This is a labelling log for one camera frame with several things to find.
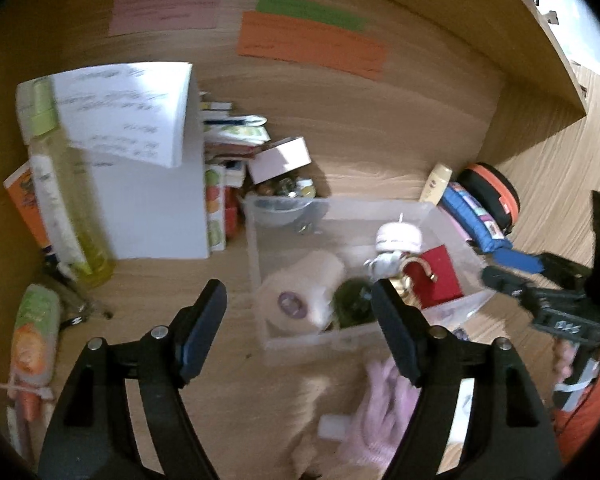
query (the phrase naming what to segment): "orange label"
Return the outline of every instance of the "orange label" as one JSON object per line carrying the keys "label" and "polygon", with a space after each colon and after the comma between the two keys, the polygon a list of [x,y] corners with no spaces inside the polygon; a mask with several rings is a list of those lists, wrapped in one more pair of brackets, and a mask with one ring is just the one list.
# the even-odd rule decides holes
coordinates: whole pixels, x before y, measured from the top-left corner
{"label": "orange label", "polygon": [[311,63],[378,80],[386,48],[333,25],[248,10],[242,14],[238,55]]}
{"label": "orange label", "polygon": [[49,247],[51,243],[46,236],[38,202],[36,202],[36,191],[33,187],[33,177],[29,163],[26,162],[20,166],[15,173],[5,180],[4,187],[39,247],[41,249]]}

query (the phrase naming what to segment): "green bottle cap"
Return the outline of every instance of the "green bottle cap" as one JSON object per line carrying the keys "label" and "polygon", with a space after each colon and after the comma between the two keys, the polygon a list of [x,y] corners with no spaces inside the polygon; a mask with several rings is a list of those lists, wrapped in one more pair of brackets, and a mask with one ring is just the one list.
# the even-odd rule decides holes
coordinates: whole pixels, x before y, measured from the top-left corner
{"label": "green bottle cap", "polygon": [[31,126],[34,136],[46,134],[58,127],[54,90],[48,77],[41,77],[33,82]]}

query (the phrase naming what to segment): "colorful card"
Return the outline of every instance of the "colorful card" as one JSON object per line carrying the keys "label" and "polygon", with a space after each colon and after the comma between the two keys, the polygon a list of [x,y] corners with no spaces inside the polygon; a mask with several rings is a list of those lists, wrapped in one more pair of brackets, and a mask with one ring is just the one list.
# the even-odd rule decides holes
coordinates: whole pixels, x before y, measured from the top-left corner
{"label": "colorful card", "polygon": [[209,164],[205,171],[206,228],[211,251],[224,251],[224,166]]}
{"label": "colorful card", "polygon": [[258,0],[258,12],[281,14],[291,18],[302,18],[314,22],[326,23],[335,27],[361,32],[365,19],[346,10],[335,9],[307,0]]}
{"label": "colorful card", "polygon": [[378,80],[386,60],[382,43],[361,34],[288,16],[242,14],[239,56],[310,63]]}
{"label": "colorful card", "polygon": [[216,28],[220,0],[114,0],[109,35]]}

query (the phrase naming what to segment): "orange clothing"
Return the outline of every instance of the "orange clothing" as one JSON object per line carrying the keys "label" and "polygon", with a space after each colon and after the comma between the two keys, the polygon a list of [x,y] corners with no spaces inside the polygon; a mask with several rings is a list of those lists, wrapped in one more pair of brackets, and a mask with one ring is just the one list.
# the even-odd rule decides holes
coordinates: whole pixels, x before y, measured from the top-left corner
{"label": "orange clothing", "polygon": [[569,413],[554,411],[554,430],[564,463],[573,458],[600,422],[600,377],[585,389],[576,409],[577,412]]}

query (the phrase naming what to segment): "plastic lid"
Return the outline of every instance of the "plastic lid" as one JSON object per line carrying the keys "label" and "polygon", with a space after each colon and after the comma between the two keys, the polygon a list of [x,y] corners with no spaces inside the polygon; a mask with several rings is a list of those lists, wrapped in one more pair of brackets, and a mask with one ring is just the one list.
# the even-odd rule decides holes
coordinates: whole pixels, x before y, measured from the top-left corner
{"label": "plastic lid", "polygon": [[433,168],[431,173],[436,174],[443,180],[449,181],[451,179],[451,174],[453,173],[453,170],[450,167],[445,166],[444,164],[439,162],[436,164],[436,167]]}
{"label": "plastic lid", "polygon": [[41,77],[33,82],[31,126],[33,136],[46,134],[58,127],[54,90],[48,77]]}
{"label": "plastic lid", "polygon": [[419,253],[422,250],[422,231],[407,222],[384,224],[376,234],[376,250],[380,253],[388,251]]}

